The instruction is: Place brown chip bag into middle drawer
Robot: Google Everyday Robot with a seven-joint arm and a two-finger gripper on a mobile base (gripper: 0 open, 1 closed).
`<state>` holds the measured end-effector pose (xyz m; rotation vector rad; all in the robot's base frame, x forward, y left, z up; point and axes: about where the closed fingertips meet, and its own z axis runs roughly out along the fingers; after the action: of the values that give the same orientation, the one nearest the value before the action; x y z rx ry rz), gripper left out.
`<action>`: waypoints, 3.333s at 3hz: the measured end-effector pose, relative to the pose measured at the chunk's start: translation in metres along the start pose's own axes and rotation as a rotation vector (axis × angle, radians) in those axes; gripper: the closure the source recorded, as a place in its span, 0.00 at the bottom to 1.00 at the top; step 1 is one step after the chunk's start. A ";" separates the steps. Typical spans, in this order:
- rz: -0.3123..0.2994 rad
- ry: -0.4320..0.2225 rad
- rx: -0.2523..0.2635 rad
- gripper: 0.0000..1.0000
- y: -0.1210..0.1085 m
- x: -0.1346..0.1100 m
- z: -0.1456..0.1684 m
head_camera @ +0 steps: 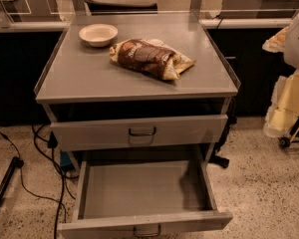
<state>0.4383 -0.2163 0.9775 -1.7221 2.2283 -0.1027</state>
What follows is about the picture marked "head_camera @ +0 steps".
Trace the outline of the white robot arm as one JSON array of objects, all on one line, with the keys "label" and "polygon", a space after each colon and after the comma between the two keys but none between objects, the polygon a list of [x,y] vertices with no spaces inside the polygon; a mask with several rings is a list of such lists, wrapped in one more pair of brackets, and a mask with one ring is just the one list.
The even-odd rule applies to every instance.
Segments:
[{"label": "white robot arm", "polygon": [[299,119],[299,12],[289,26],[266,40],[262,49],[281,52],[284,62],[295,69],[291,76],[280,76],[275,83],[263,127],[267,136],[287,136]]}]

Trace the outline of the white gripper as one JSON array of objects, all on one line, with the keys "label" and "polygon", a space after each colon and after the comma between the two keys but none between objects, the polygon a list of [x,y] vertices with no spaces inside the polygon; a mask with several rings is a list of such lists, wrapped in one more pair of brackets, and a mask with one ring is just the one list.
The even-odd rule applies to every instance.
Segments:
[{"label": "white gripper", "polygon": [[[288,28],[285,27],[265,41],[262,49],[271,53],[284,52]],[[280,76],[274,86],[263,131],[270,137],[287,136],[299,118],[299,69],[291,76]]]}]

